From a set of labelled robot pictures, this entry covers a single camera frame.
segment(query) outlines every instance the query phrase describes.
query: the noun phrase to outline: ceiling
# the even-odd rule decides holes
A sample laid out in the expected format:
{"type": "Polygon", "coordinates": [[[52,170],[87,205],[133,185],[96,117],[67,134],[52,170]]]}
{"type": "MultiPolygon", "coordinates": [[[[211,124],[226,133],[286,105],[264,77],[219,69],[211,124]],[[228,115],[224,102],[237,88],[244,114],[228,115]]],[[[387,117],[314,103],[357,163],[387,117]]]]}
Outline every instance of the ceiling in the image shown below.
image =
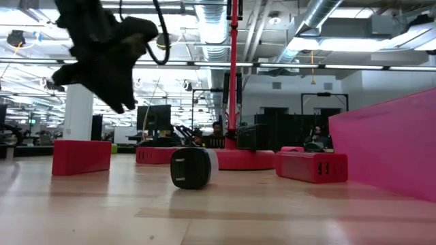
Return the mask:
{"type": "MultiPolygon", "coordinates": [[[[289,30],[293,17],[303,14],[307,9],[308,1],[271,1],[268,13],[265,13],[269,0],[263,1],[244,1],[243,20],[238,26],[238,60],[244,57],[244,49],[247,45],[247,36],[250,34],[250,27],[255,25],[253,36],[260,33],[257,48],[253,52],[251,61],[261,59],[272,59],[279,55],[290,41],[287,31],[289,30]],[[253,12],[256,5],[260,4],[260,14],[254,20],[253,12]],[[280,22],[273,23],[265,18],[264,26],[261,27],[263,15],[275,14],[280,22]]],[[[56,27],[56,19],[59,13],[54,9],[54,5],[49,5],[49,0],[40,0],[40,9],[25,9],[16,7],[18,1],[6,0],[0,3],[0,58],[14,59],[71,59],[69,47],[72,42],[68,33],[56,27]],[[7,35],[12,30],[22,30],[25,32],[26,45],[22,48],[15,48],[6,42],[7,35]]],[[[116,5],[117,1],[104,0],[106,6],[116,5]]],[[[125,5],[132,1],[125,0],[125,5]]],[[[184,1],[187,6],[193,1],[184,1]]],[[[374,15],[390,16],[398,13],[413,12],[416,9],[431,7],[434,1],[344,1],[337,8],[331,18],[348,18],[348,19],[367,19],[374,15]]],[[[125,13],[138,18],[152,20],[159,26],[159,20],[156,14],[138,14],[140,8],[126,8],[125,13]]],[[[205,44],[205,35],[200,31],[200,23],[197,16],[189,14],[166,14],[164,15],[168,32],[171,34],[171,61],[203,61],[205,59],[204,49],[216,45],[230,49],[227,42],[224,44],[205,44]]],[[[214,35],[214,30],[207,35],[214,35]]],[[[164,52],[151,44],[154,53],[159,59],[164,57],[164,52]]],[[[418,52],[407,50],[399,52],[341,52],[328,50],[314,50],[313,52],[299,52],[296,60],[300,63],[332,63],[332,64],[366,64],[366,65],[383,65],[386,63],[395,65],[419,65],[425,62],[427,55],[424,51],[418,52]]],[[[151,60],[149,55],[144,55],[141,60],[151,60]]],[[[42,122],[47,125],[57,126],[63,122],[65,113],[66,93],[51,91],[44,88],[46,81],[50,80],[54,71],[59,65],[26,65],[26,64],[7,64],[0,63],[1,77],[1,98],[4,103],[10,105],[8,118],[10,120],[20,121],[24,116],[33,112],[42,117],[42,122]]],[[[191,92],[184,89],[186,83],[190,83],[193,88],[211,88],[219,86],[213,83],[214,73],[209,69],[149,69],[135,68],[133,71],[135,96],[138,105],[159,105],[170,103],[173,105],[173,123],[174,124],[191,124],[191,92]]],[[[292,75],[311,74],[310,69],[301,69],[292,75]]],[[[317,76],[335,76],[333,80],[341,79],[341,70],[320,71],[317,76]]],[[[256,93],[264,89],[262,80],[256,78],[255,72],[251,72],[250,81],[247,83],[246,92],[256,93]]],[[[200,95],[199,103],[194,106],[194,124],[201,127],[208,127],[220,112],[217,101],[209,92],[200,95]]],[[[110,125],[130,125],[136,122],[136,112],[130,111],[123,115],[117,115],[110,110],[98,98],[94,100],[94,113],[103,114],[104,121],[110,125]]]]}

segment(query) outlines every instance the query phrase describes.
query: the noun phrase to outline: red pole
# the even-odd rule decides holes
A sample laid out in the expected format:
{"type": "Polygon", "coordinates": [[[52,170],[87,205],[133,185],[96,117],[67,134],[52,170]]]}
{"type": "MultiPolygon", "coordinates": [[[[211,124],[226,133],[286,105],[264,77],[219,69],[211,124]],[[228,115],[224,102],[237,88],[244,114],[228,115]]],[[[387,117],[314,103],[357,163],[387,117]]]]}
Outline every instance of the red pole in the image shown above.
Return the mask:
{"type": "Polygon", "coordinates": [[[236,55],[238,39],[238,0],[232,0],[232,43],[230,48],[230,84],[229,84],[229,116],[228,132],[236,130],[236,55]]]}

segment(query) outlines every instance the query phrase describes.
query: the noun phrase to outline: red base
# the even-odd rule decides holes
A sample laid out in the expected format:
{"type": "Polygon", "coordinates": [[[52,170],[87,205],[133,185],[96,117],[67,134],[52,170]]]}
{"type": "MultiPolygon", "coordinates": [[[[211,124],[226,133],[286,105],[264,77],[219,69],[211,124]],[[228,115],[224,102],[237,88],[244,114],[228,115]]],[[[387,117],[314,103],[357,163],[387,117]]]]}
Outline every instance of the red base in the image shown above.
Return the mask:
{"type": "Polygon", "coordinates": [[[346,182],[346,154],[278,152],[276,174],[314,184],[346,182]]]}
{"type": "Polygon", "coordinates": [[[70,176],[109,170],[111,152],[110,142],[56,140],[52,175],[70,176]]]}
{"type": "Polygon", "coordinates": [[[305,149],[301,146],[284,146],[280,151],[304,152],[305,149]]]}
{"type": "Polygon", "coordinates": [[[275,168],[275,154],[271,150],[215,149],[220,170],[261,170],[275,168]]]}
{"type": "Polygon", "coordinates": [[[138,147],[136,148],[136,163],[138,164],[169,164],[172,153],[177,147],[138,147]]]}

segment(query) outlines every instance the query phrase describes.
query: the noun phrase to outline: black box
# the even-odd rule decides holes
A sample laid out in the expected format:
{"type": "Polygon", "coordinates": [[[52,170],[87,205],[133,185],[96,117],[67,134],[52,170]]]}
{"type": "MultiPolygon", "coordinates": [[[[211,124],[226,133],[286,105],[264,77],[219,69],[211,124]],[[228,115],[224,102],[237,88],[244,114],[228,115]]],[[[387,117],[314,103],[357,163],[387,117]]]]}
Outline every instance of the black box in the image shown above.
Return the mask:
{"type": "Polygon", "coordinates": [[[268,125],[256,124],[239,127],[236,139],[238,149],[269,150],[268,125]]]}

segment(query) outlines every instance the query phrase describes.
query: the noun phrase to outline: white wall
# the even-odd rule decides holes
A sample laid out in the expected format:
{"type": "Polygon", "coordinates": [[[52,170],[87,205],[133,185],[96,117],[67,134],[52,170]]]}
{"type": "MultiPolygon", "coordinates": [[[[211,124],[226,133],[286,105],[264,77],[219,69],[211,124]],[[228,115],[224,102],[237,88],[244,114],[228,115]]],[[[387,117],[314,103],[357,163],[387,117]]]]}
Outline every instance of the white wall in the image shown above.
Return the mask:
{"type": "MultiPolygon", "coordinates": [[[[243,116],[261,114],[261,108],[289,108],[289,114],[300,114],[301,93],[341,93],[341,81],[334,76],[315,76],[316,84],[311,84],[312,77],[306,76],[251,76],[243,93],[243,116]],[[281,82],[281,90],[274,90],[272,82],[281,82]],[[333,90],[325,91],[324,83],[332,82],[333,90]]],[[[345,106],[336,97],[305,96],[305,114],[313,114],[314,108],[343,108],[345,106]]]]}
{"type": "Polygon", "coordinates": [[[349,94],[351,110],[435,87],[434,72],[357,71],[342,80],[343,92],[349,94]]]}

